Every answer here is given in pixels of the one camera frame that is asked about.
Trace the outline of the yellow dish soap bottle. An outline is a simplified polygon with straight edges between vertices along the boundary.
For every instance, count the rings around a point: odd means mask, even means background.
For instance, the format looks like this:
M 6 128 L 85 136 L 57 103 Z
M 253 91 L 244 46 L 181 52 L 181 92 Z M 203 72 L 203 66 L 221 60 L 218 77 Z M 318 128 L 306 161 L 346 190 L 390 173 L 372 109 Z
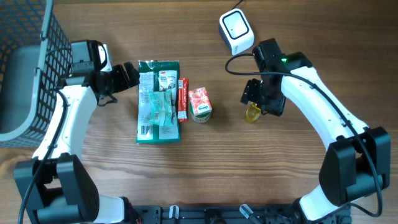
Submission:
M 251 103 L 249 108 L 246 110 L 245 120 L 248 123 L 254 123 L 259 119 L 261 115 L 261 109 L 257 107 L 256 103 Z

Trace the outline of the red patterned small carton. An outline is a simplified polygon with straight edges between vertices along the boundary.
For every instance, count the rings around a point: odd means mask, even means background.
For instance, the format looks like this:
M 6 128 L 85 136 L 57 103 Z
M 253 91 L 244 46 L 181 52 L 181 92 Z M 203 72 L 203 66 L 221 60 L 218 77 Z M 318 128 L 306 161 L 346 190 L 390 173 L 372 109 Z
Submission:
M 212 112 L 211 101 L 205 87 L 196 88 L 188 92 L 192 113 L 195 116 Z

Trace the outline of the green lidded jar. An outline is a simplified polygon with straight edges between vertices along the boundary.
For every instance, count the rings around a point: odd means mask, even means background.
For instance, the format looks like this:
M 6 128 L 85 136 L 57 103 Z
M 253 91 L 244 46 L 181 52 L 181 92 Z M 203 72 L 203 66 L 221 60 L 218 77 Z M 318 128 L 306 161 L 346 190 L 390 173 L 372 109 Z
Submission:
M 190 116 L 194 122 L 205 123 L 211 118 L 211 112 L 194 115 L 192 105 L 190 105 Z

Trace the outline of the green sponge package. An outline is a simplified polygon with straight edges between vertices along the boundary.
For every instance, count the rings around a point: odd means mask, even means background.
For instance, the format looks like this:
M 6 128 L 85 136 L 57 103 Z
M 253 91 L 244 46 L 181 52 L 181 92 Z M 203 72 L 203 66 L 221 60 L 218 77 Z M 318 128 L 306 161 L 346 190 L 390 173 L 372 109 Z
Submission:
M 178 61 L 140 61 L 139 62 L 139 102 L 137 117 L 138 144 L 164 144 L 180 140 L 180 128 L 177 118 L 178 100 Z M 150 103 L 148 92 L 172 92 L 173 125 L 158 126 L 149 122 Z

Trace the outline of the red stick packet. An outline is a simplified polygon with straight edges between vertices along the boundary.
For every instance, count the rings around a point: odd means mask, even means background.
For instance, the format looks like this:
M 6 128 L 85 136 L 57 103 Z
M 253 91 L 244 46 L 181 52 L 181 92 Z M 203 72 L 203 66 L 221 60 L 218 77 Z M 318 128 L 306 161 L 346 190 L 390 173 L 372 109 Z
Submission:
M 186 122 L 188 120 L 188 84 L 187 78 L 180 78 L 178 80 L 178 121 Z

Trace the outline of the teal wipes packet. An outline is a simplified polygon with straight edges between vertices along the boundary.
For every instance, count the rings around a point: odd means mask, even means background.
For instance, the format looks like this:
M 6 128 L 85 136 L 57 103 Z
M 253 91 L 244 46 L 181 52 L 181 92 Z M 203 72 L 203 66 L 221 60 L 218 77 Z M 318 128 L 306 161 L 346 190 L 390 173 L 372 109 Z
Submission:
M 172 126 L 172 92 L 170 90 L 148 92 L 148 97 L 150 103 L 149 122 L 158 126 Z

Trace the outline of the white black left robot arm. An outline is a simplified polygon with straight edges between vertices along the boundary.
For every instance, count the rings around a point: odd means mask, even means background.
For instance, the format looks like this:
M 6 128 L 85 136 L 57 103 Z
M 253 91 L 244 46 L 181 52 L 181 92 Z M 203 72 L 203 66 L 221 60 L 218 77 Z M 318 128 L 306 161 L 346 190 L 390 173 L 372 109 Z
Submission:
M 22 198 L 18 223 L 141 223 L 126 197 L 100 195 L 80 157 L 89 120 L 100 100 L 139 84 L 132 63 L 111 66 L 97 40 L 72 42 L 72 62 L 51 91 L 57 102 L 49 128 L 14 180 Z

